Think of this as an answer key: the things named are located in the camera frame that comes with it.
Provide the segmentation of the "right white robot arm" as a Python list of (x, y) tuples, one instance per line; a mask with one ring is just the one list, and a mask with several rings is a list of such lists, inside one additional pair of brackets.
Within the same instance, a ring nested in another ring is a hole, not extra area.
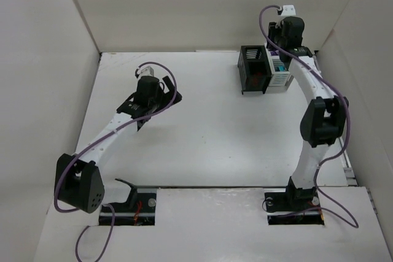
[(269, 213), (302, 211), (316, 197), (316, 174), (329, 148), (342, 136), (348, 100), (341, 99), (322, 81), (311, 51), (302, 46), (304, 21), (285, 17), (268, 26), (268, 49), (278, 50), (279, 59), (298, 82), (308, 107), (300, 122), (303, 139), (300, 158), (285, 191), (265, 193)]

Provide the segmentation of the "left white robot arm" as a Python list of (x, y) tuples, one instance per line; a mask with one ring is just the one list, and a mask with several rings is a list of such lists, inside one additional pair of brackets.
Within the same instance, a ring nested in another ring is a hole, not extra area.
[(104, 182), (102, 172), (110, 158), (119, 152), (153, 116), (177, 104), (182, 96), (168, 77), (144, 75), (137, 89), (116, 110), (110, 122), (81, 151), (62, 154), (56, 164), (55, 200), (71, 206), (71, 211), (93, 213), (102, 205), (133, 207), (137, 189), (117, 178)]

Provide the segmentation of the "purple lego plate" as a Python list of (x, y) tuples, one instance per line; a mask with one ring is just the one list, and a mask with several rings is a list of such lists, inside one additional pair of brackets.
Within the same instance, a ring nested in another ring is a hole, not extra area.
[(291, 61), (291, 57), (283, 52), (279, 52), (279, 58), (283, 63), (289, 63)]

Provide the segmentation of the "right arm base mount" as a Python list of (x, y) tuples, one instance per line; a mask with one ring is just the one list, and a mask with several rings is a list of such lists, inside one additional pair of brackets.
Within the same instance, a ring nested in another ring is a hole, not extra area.
[(262, 206), (269, 225), (324, 225), (317, 195), (290, 200), (283, 191), (267, 191)]

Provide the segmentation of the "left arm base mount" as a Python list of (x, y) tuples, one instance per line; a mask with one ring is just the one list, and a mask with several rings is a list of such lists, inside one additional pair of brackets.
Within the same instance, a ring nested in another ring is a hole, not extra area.
[(157, 204), (156, 191), (138, 192), (135, 202), (129, 206), (126, 203), (113, 202), (115, 226), (154, 226), (155, 209)]

